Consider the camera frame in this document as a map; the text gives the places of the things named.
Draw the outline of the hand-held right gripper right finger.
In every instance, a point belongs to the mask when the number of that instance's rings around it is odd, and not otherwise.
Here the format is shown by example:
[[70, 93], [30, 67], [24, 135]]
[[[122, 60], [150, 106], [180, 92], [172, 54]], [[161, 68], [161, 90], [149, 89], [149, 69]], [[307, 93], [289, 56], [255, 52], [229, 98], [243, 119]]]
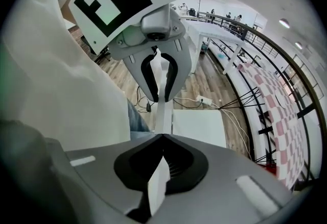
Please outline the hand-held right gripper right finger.
[[177, 139], [206, 155], [208, 171], [192, 190], [166, 196], [153, 223], [259, 223], [292, 199], [274, 175], [235, 151]]

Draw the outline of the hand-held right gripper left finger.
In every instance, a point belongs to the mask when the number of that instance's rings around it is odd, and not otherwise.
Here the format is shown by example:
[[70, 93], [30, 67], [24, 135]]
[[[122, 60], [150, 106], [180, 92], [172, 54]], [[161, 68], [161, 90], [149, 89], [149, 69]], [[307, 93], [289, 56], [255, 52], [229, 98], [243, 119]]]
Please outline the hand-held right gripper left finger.
[[66, 155], [86, 187], [127, 219], [147, 223], [164, 200], [162, 135]]

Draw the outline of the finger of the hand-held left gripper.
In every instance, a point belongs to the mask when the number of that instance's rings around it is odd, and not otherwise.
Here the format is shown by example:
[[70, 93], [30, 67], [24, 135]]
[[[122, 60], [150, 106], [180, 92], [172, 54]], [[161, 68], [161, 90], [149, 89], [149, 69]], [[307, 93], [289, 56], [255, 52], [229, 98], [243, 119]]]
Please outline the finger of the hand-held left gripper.
[[159, 45], [161, 57], [169, 62], [165, 86], [165, 102], [173, 99], [182, 89], [192, 68], [189, 46], [182, 36]]

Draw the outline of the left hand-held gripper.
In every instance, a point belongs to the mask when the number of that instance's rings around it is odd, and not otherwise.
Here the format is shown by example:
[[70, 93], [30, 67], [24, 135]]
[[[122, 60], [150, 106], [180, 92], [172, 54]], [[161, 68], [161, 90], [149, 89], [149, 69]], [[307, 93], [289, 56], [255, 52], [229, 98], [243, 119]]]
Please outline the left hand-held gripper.
[[158, 102], [158, 86], [151, 67], [152, 46], [163, 49], [181, 39], [185, 28], [170, 8], [174, 0], [71, 0], [69, 8], [96, 53], [105, 46], [125, 66], [146, 97]]

